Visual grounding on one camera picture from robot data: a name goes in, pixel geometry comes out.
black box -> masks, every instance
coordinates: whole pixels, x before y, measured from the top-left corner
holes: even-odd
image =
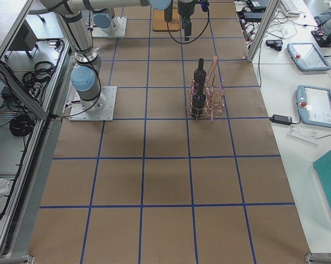
[[[248,22],[261,22],[264,13],[244,12],[244,18]]]
[[[263,13],[266,11],[269,0],[248,0],[249,8],[253,13]]]

white table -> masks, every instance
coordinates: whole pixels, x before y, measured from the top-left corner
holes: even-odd
[[[301,14],[298,18],[289,18],[289,22],[280,25],[276,25],[277,24],[276,21],[273,21],[271,23],[271,25],[275,25],[275,26],[271,26],[268,29],[268,32],[271,32],[274,35],[280,37],[284,36],[285,38],[288,39],[283,40],[283,50],[278,52],[267,47],[265,44],[266,40],[278,40],[278,38],[266,33],[261,46],[261,63],[293,64],[294,62],[290,58],[290,55],[287,52],[283,52],[289,43],[313,42],[316,44],[316,41],[311,34],[311,31],[315,29],[313,26],[317,26],[313,16],[311,15],[310,11],[304,4],[303,0],[294,0],[294,3],[296,7],[305,14]],[[278,17],[282,18],[283,17],[282,13],[278,14]],[[324,56],[331,55],[330,48],[319,48],[319,49]],[[260,50],[257,51],[253,59],[253,63],[258,63],[259,53]],[[331,57],[328,58],[327,61],[331,64]]]
[[[331,70],[303,73],[293,64],[261,64],[262,96],[269,116],[291,116],[297,123],[295,91],[300,84],[331,89]],[[303,134],[315,131],[317,137],[331,134],[331,128],[296,125]],[[312,162],[331,149],[331,136],[319,139],[319,146],[287,134],[290,127],[272,124],[305,236],[312,253],[331,252],[331,214]]]

wine bottle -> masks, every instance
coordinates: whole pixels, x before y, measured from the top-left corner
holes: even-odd
[[[200,58],[198,60],[198,67],[197,69],[194,71],[194,88],[195,90],[197,85],[200,83],[205,84],[206,81],[206,71],[203,69],[203,59]]]
[[[205,84],[203,82],[199,83],[196,93],[192,96],[191,115],[195,119],[203,115],[206,102],[206,95],[203,93],[204,88]]]

screen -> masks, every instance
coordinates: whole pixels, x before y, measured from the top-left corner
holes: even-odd
[[[305,88],[308,119],[331,124],[331,99],[329,91]]]
[[[306,68],[311,69],[326,66],[313,44],[293,44],[293,47],[301,56],[299,60],[304,62]]]

wire bottle holder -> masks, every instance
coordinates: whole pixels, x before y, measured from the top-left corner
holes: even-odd
[[[203,93],[206,95],[205,106],[201,109],[192,105],[192,98],[197,93],[198,84],[192,80],[191,84],[191,96],[190,96],[190,115],[194,119],[200,117],[210,117],[211,121],[214,118],[219,118],[224,111],[224,89],[223,89],[223,77],[216,75],[218,59],[214,56],[209,71],[206,76],[205,89]]]

